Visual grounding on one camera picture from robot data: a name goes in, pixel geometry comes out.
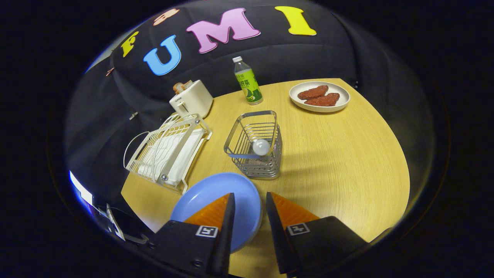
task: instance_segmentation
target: bottle label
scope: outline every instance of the bottle label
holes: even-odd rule
[[[257,80],[255,79],[254,72],[252,70],[236,74],[235,76],[237,77],[240,87],[244,91],[244,95],[246,96],[248,102],[255,102],[262,98],[259,85],[257,84]]]

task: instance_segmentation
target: black fabric backdrop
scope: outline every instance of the black fabric backdrop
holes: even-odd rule
[[[277,5],[304,10],[317,35],[290,34],[287,19],[274,9]],[[238,7],[246,9],[246,18],[261,34],[218,42],[216,49],[199,54],[199,43],[187,27],[201,20],[219,24],[222,13]],[[153,26],[154,19],[166,10],[139,26],[126,57],[119,45],[91,68],[71,101],[66,126],[69,169],[96,198],[114,205],[122,202],[120,191],[128,175],[122,163],[125,147],[135,135],[158,128],[173,112],[168,103],[174,96],[173,85],[200,79],[213,96],[238,91],[232,58],[239,55],[253,68],[260,85],[341,78],[354,86],[395,133],[409,166],[410,200],[419,194],[434,153],[430,109],[412,70],[374,36],[308,1],[195,1],[175,8],[180,11],[161,24]],[[157,48],[166,63],[170,54],[160,43],[171,35],[176,35],[181,60],[172,71],[157,76],[143,57]],[[139,114],[129,120],[135,111]]]

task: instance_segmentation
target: metal wire basket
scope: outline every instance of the metal wire basket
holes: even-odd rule
[[[269,142],[268,154],[255,154],[252,144],[258,139]],[[276,113],[268,110],[245,113],[238,117],[226,139],[224,151],[247,177],[274,180],[280,175],[282,147]]]
[[[147,136],[125,164],[130,144],[140,135]],[[185,176],[211,129],[198,114],[170,116],[159,129],[144,132],[132,139],[123,154],[123,166],[130,172],[177,193],[184,194],[188,185]]]

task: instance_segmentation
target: blue letter u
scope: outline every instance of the blue letter u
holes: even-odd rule
[[[168,63],[161,63],[160,58],[158,57],[158,55],[156,55],[156,52],[158,52],[157,48],[151,50],[146,54],[146,56],[144,56],[143,61],[148,63],[149,68],[154,74],[165,75],[172,71],[180,62],[182,54],[180,53],[180,49],[178,49],[178,46],[175,43],[174,39],[175,35],[171,35],[160,44],[160,46],[166,47],[166,49],[170,53],[171,59],[170,61],[168,61]]]

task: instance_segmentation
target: blue plate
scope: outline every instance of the blue plate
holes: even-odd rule
[[[228,193],[235,194],[231,252],[247,244],[261,224],[261,199],[254,184],[236,173],[220,173],[192,186],[177,202],[171,220],[185,221],[206,205]]]

